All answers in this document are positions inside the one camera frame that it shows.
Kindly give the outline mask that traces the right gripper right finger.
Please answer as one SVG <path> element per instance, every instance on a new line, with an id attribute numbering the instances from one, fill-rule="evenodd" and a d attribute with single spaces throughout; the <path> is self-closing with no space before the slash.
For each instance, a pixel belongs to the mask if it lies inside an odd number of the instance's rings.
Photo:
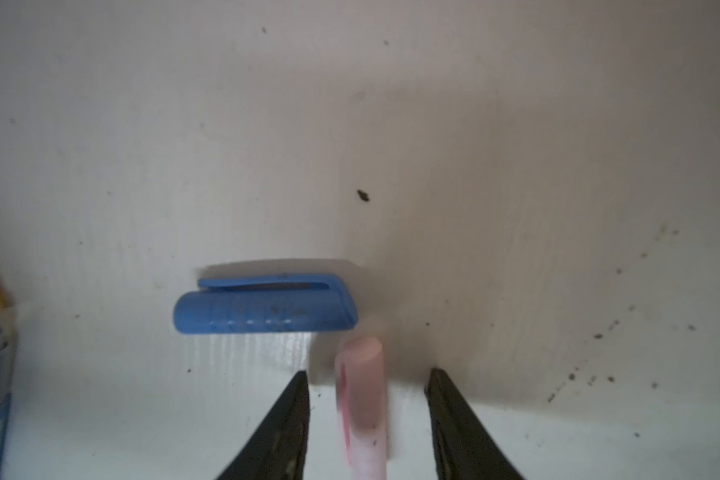
<path id="1" fill-rule="evenodd" d="M 440 479 L 523 479 L 445 370 L 431 370 L 425 396 Z"/>

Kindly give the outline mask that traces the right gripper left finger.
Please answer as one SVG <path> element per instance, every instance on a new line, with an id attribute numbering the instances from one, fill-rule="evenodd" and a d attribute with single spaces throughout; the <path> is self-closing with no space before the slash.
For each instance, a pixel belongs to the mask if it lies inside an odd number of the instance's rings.
<path id="1" fill-rule="evenodd" d="M 302 479 L 310 413 L 308 377 L 301 370 L 292 377 L 248 442 L 218 479 Z"/>

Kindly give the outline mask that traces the pink pen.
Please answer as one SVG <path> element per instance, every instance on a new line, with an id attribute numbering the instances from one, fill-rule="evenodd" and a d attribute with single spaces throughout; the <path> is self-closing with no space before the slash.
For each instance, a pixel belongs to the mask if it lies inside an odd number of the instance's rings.
<path id="1" fill-rule="evenodd" d="M 353 479 L 387 477 L 387 383 L 375 337 L 347 342 L 335 359 L 341 440 Z"/>

